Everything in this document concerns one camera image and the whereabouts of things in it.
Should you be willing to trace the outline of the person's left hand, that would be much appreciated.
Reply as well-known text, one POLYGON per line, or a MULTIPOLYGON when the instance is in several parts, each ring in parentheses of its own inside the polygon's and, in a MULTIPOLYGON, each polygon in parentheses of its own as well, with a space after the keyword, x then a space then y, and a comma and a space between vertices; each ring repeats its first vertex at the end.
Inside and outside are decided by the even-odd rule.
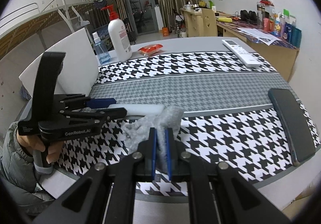
MULTIPOLYGON (((20 135, 19 132, 17 132, 16 138, 18 143, 22 147, 24 147, 29 154, 32 154, 33 150, 44 152, 46 149, 43 142, 36 135, 26 136, 26 135, 20 135)), ((49 164, 58 161, 61 151, 63 149, 63 146, 64 146, 64 141, 60 141, 60 142, 55 142, 48 147, 48 155, 46 157, 46 160, 49 164)))

